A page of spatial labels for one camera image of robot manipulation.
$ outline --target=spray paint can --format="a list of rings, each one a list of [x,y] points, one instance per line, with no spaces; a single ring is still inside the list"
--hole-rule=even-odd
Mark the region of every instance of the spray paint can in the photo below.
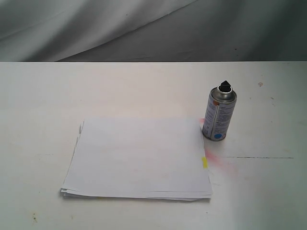
[[[226,137],[235,104],[236,93],[226,80],[210,91],[202,127],[202,133],[207,139],[220,141]]]

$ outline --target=gray cloth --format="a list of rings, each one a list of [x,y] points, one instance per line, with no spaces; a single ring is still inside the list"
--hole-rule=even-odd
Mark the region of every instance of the gray cloth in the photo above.
[[[1,22],[4,17],[3,5],[13,1],[17,0],[6,0],[0,4]],[[61,13],[53,16],[52,20],[65,18],[58,28],[50,30],[46,25],[51,19],[42,20],[39,30],[29,33],[23,39],[21,35],[24,31],[3,38],[3,28],[11,28],[12,25],[0,26],[0,60],[307,60],[305,0],[56,2],[74,3],[73,6],[67,6],[67,9],[62,7]],[[16,15],[20,17],[20,21],[15,26],[21,23],[20,15],[25,10],[19,11]],[[43,17],[47,12],[41,11],[40,15]]]

